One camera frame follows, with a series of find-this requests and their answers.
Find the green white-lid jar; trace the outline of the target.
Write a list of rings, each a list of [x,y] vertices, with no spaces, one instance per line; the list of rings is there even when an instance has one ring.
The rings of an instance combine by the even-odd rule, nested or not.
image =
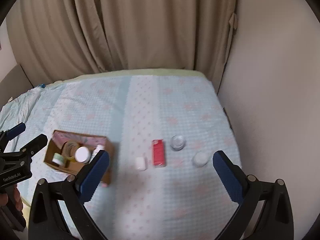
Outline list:
[[[66,164],[64,156],[59,153],[54,153],[52,162],[59,166],[65,166]]]

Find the grey headboard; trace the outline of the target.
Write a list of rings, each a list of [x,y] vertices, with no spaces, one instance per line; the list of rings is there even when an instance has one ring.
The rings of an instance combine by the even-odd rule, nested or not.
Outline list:
[[[17,64],[1,81],[0,106],[3,107],[11,98],[15,99],[32,88],[23,68]]]

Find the red rectangular box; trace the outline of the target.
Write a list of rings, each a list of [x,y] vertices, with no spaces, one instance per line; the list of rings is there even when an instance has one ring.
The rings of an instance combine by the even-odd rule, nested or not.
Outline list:
[[[166,165],[163,140],[156,139],[152,141],[152,163],[155,167]]]

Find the large white-lid jar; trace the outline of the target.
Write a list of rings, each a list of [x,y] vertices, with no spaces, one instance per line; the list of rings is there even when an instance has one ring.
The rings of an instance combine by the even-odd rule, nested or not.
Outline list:
[[[86,146],[81,146],[76,150],[74,159],[79,163],[86,164],[91,159],[91,151]]]

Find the small white-lid jar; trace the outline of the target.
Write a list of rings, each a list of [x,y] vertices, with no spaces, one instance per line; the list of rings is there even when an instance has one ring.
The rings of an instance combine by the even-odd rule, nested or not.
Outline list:
[[[195,167],[204,167],[208,161],[209,155],[204,152],[197,152],[192,158],[192,163]]]

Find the white earbuds case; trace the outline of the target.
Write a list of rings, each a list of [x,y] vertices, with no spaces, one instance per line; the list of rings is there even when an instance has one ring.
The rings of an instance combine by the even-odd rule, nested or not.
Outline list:
[[[148,161],[146,157],[136,157],[135,158],[135,169],[137,171],[145,171],[147,167]]]

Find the green mattress pad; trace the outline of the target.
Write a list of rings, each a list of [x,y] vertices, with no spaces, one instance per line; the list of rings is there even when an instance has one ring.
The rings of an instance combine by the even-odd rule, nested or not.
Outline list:
[[[115,76],[135,76],[135,75],[155,75],[155,76],[198,76],[198,77],[205,77],[205,75],[201,72],[195,70],[186,70],[186,69],[165,69],[165,68],[154,68],[154,69],[131,69],[131,70],[118,70],[112,72],[105,72],[99,74],[87,74],[87,75],[80,75],[73,79],[69,80],[59,80],[55,81],[54,83],[47,84],[46,88],[54,87],[63,83],[69,82],[77,82],[81,80],[88,80],[88,79],[96,79],[101,77],[115,77]]]

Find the brown cardboard box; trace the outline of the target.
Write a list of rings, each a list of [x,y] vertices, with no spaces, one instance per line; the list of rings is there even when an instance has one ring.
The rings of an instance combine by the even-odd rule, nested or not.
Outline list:
[[[66,174],[77,175],[85,165],[77,161],[68,161],[66,158],[65,166],[59,166],[52,162],[54,153],[61,154],[61,149],[64,143],[67,141],[76,141],[77,143],[79,143],[80,147],[86,146],[91,151],[91,153],[97,145],[104,145],[104,149],[107,151],[111,159],[113,158],[115,152],[115,148],[112,142],[110,142],[107,137],[55,130],[49,141],[48,148],[44,157],[44,163]]]

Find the yellow tape roll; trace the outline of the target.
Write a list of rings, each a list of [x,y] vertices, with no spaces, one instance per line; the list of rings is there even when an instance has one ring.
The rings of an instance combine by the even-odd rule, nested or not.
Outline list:
[[[61,149],[61,155],[64,156],[68,161],[76,162],[75,153],[80,147],[76,141],[67,141],[64,143]]]

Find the white pill bottle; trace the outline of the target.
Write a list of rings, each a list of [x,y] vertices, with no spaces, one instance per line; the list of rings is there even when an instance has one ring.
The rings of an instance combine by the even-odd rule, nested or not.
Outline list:
[[[103,151],[103,150],[104,150],[104,145],[101,145],[101,144],[97,145],[92,152],[90,162],[95,158],[95,156],[99,153],[99,151]]]

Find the blue checked bedspread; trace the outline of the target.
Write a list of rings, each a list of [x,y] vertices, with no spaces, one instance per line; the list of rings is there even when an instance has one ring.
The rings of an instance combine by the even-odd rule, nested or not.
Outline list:
[[[212,157],[222,150],[235,164],[240,154],[212,84],[198,76],[115,76],[34,88],[1,108],[1,129],[23,122],[11,141],[19,150],[55,130],[102,135],[115,146],[112,179],[85,207],[109,239],[214,239],[236,209]],[[170,146],[174,135],[185,147]],[[152,141],[163,140],[166,165],[152,163]],[[197,152],[209,155],[195,167]],[[145,171],[135,158],[146,157]]]

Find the silver-lid glass jar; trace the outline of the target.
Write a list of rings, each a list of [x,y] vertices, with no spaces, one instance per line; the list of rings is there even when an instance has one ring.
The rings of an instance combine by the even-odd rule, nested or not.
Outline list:
[[[180,151],[185,147],[185,138],[182,135],[174,135],[171,138],[170,146],[175,151]]]

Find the beige curtain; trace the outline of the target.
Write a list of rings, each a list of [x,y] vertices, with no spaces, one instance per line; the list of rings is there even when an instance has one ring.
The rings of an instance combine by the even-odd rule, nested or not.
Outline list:
[[[236,0],[17,0],[6,22],[33,85],[116,70],[202,72],[219,87]]]

